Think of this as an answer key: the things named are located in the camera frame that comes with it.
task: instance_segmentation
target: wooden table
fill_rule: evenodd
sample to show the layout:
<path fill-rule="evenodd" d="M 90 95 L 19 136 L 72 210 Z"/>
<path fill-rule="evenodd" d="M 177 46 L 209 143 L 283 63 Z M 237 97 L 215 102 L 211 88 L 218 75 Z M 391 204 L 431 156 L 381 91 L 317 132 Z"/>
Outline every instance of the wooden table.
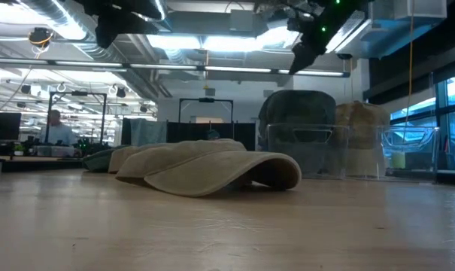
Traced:
<path fill-rule="evenodd" d="M 455 187 L 190 199 L 80 170 L 3 174 L 0 270 L 455 270 Z"/>

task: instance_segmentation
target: table surface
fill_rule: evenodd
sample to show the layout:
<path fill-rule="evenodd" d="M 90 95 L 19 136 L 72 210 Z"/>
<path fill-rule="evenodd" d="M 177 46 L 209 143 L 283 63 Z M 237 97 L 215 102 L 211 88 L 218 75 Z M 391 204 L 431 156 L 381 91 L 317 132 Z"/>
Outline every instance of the table surface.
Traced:
<path fill-rule="evenodd" d="M 191 199 L 75 169 L 1 178 L 0 270 L 455 270 L 455 187 L 303 181 Z"/>

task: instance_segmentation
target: computer monitor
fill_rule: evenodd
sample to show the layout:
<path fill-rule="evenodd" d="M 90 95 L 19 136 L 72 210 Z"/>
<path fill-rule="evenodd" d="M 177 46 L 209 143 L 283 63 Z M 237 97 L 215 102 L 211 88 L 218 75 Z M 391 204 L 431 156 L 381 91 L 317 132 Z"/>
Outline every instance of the computer monitor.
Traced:
<path fill-rule="evenodd" d="M 21 113 L 0 113 L 0 141 L 18 140 Z"/>

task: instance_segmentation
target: transparent acrylic box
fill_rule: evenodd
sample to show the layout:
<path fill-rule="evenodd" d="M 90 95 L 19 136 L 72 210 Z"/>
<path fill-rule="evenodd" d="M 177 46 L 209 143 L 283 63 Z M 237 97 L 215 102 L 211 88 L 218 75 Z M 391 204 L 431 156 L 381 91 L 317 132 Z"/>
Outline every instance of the transparent acrylic box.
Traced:
<path fill-rule="evenodd" d="M 435 181 L 439 129 L 352 126 L 346 177 L 370 181 Z"/>
<path fill-rule="evenodd" d="M 342 179 L 349 129 L 346 126 L 275 123 L 268 125 L 268 151 L 291 156 L 303 178 Z"/>

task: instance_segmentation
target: person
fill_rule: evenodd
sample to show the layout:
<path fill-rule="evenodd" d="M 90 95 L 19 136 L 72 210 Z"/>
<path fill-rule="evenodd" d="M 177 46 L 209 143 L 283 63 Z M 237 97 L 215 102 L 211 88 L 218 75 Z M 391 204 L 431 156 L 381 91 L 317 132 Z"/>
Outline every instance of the person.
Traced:
<path fill-rule="evenodd" d="M 59 140 L 62 145 L 73 145 L 77 142 L 75 134 L 69 126 L 66 126 L 60 121 L 60 111 L 50 111 L 50 128 L 48 129 L 48 143 L 56 144 Z M 45 142 L 47 128 L 44 126 L 40 131 L 40 142 Z"/>

